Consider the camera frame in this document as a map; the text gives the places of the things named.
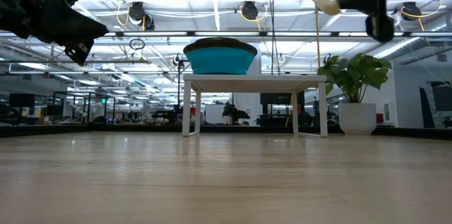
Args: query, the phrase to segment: ceiling fixture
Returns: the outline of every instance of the ceiling fixture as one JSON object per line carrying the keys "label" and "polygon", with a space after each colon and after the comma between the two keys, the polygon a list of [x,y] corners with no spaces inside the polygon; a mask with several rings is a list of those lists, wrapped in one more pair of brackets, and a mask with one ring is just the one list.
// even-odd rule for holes
{"label": "ceiling fixture", "polygon": [[401,11],[403,20],[407,21],[417,20],[418,16],[422,16],[421,10],[414,1],[404,2]]}
{"label": "ceiling fixture", "polygon": [[243,8],[241,8],[242,15],[248,19],[248,20],[256,20],[257,15],[259,14],[259,11],[256,8],[256,5],[254,5],[253,1],[245,1],[245,4],[243,5]]}
{"label": "ceiling fixture", "polygon": [[129,8],[130,21],[134,25],[139,25],[145,30],[155,30],[154,18],[146,14],[144,8],[144,3],[141,1],[136,1],[132,3]]}

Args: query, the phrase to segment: white planter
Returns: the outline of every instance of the white planter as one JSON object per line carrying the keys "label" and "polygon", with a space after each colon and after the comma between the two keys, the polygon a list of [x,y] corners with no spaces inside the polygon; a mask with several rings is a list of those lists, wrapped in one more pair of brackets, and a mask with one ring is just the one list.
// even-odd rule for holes
{"label": "white planter", "polygon": [[339,104],[339,125],[347,135],[370,135],[376,128],[376,105]]}

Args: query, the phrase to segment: ceiling beam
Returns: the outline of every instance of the ceiling beam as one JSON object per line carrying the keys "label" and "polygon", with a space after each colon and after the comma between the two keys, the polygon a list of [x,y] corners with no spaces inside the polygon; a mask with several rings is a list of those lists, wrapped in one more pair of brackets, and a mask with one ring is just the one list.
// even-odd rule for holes
{"label": "ceiling beam", "polygon": [[213,12],[215,13],[215,26],[217,31],[220,31],[220,15],[218,14],[218,0],[212,0],[213,2]]}

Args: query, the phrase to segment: pipe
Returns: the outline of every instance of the pipe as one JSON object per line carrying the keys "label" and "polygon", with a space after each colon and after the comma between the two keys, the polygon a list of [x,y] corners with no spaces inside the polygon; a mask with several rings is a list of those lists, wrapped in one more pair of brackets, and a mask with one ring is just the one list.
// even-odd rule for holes
{"label": "pipe", "polygon": [[430,57],[435,56],[435,55],[438,55],[438,54],[443,54],[443,53],[449,52],[449,51],[451,51],[451,50],[452,50],[452,47],[444,48],[444,49],[442,49],[442,50],[439,50],[438,52],[434,52],[433,54],[426,54],[426,55],[422,55],[422,56],[417,57],[417,58],[409,59],[409,60],[407,60],[407,61],[402,61],[402,62],[400,63],[400,65],[413,64],[413,63],[415,63],[415,62],[422,61],[423,59],[427,59],[427,58],[430,58]]}
{"label": "pipe", "polygon": [[[436,32],[441,34],[441,31],[451,30],[452,27],[448,26],[445,18],[448,15],[442,16],[433,20],[432,22],[425,25],[425,30],[427,32]],[[398,57],[404,56],[411,52],[416,52],[424,47],[428,46],[428,39],[424,37],[414,37],[411,39],[405,39],[399,42],[392,42],[376,49],[367,52],[368,55],[377,56],[384,59],[397,59]]]}

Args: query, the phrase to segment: green leaf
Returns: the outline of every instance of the green leaf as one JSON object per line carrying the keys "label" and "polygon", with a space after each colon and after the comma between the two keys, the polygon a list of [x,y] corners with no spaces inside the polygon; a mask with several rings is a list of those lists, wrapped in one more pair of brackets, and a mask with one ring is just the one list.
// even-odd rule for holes
{"label": "green leaf", "polygon": [[326,90],[326,94],[328,95],[328,94],[330,94],[330,92],[333,90],[333,88],[334,88],[334,84],[333,83],[327,83],[326,85],[325,85],[325,90]]}
{"label": "green leaf", "polygon": [[330,93],[336,84],[346,94],[350,102],[359,102],[359,89],[368,85],[377,89],[388,80],[392,65],[385,59],[360,53],[350,61],[331,57],[317,74],[327,78],[327,91]]}

